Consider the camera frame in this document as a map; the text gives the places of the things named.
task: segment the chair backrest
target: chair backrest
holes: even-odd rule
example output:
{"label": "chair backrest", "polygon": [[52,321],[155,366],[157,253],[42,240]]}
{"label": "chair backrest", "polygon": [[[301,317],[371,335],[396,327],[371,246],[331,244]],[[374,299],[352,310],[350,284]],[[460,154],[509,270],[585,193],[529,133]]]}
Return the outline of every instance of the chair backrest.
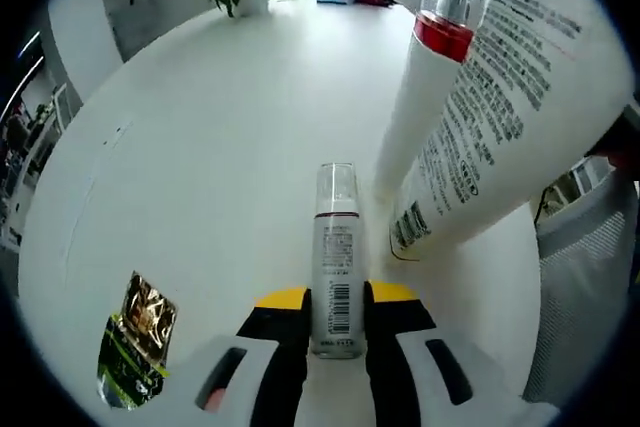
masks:
{"label": "chair backrest", "polygon": [[562,407],[598,364],[624,314],[638,194],[613,172],[538,227],[541,307],[523,398]]}

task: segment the white bottle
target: white bottle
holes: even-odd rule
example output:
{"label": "white bottle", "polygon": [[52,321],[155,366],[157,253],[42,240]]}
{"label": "white bottle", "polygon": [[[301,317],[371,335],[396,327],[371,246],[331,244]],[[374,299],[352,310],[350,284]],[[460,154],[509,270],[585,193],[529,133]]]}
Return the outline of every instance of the white bottle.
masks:
{"label": "white bottle", "polygon": [[485,0],[422,0],[391,123],[382,142],[374,183],[379,198],[393,196],[429,131],[464,61]]}
{"label": "white bottle", "polygon": [[490,0],[394,205],[393,254],[466,240],[567,171],[620,115],[631,63],[597,0]]}
{"label": "white bottle", "polygon": [[311,275],[311,350],[322,358],[364,352],[362,221],[353,164],[318,171]]}

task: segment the snack package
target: snack package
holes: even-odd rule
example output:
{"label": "snack package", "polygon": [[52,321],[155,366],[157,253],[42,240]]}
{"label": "snack package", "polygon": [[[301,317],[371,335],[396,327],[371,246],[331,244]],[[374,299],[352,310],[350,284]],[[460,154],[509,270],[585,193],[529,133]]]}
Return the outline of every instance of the snack package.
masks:
{"label": "snack package", "polygon": [[107,320],[98,357],[98,394],[135,409],[162,391],[175,304],[133,272],[120,313]]}

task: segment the barcode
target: barcode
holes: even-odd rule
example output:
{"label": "barcode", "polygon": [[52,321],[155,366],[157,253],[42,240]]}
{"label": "barcode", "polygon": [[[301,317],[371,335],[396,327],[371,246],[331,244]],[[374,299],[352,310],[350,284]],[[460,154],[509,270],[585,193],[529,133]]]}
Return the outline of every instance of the barcode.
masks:
{"label": "barcode", "polygon": [[425,235],[431,234],[424,217],[422,217],[418,202],[414,202],[409,210],[405,210],[402,217],[396,222],[394,230],[396,240],[403,248],[410,246]]}
{"label": "barcode", "polygon": [[329,286],[331,313],[329,315],[330,334],[349,333],[349,284]]}

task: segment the round table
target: round table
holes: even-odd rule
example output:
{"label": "round table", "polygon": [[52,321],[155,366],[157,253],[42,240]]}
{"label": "round table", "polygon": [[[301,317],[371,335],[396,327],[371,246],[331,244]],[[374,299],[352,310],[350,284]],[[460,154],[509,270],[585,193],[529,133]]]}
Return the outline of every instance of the round table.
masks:
{"label": "round table", "polygon": [[[428,265],[384,268],[389,206],[369,192],[412,25],[400,6],[290,0],[240,20],[212,11],[144,49],[86,103],[37,186],[19,271],[33,340],[83,408],[108,422],[98,352],[133,270],[178,306],[169,370],[235,333],[256,298],[308,285],[316,171],[334,161],[357,168],[370,277],[411,285],[522,392],[540,308],[527,206]],[[362,360],[334,365],[338,379],[354,376],[344,381],[331,379],[333,364],[311,364],[303,404],[335,396],[327,382],[349,386],[341,401],[370,425]]]}

